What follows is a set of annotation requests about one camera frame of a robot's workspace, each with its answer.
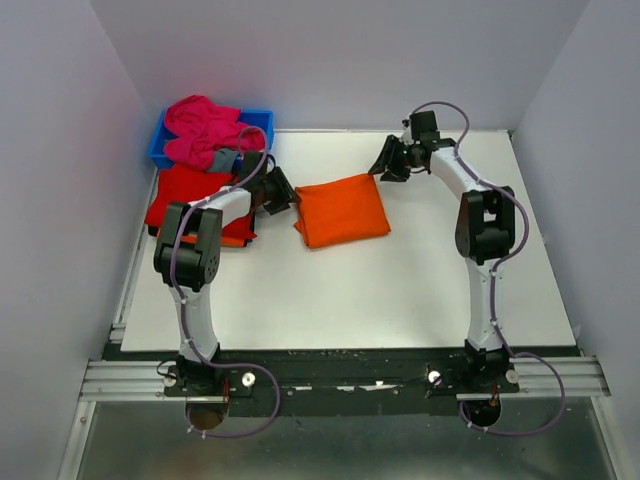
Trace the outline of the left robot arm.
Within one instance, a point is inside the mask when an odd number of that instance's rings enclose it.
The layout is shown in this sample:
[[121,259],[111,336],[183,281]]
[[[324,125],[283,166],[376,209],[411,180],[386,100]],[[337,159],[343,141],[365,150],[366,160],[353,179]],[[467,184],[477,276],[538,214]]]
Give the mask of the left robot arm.
[[174,300],[180,347],[165,374],[172,388],[220,394],[228,376],[215,364],[220,343],[214,332],[211,284],[218,272],[223,229],[264,208],[275,215],[298,201],[271,154],[248,151],[232,179],[216,192],[168,205],[156,240],[154,270]]

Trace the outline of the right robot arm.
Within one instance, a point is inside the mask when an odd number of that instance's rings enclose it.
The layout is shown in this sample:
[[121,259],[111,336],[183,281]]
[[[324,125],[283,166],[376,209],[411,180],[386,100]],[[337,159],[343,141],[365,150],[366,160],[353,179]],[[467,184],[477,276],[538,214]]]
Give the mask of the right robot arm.
[[389,135],[369,169],[382,182],[405,182],[424,171],[438,177],[459,200],[454,241],[469,278],[470,321],[464,353],[452,378],[480,392],[508,368],[500,335],[501,261],[514,247],[513,191],[492,186],[460,158],[460,145],[441,136],[433,111],[415,111],[400,136]]

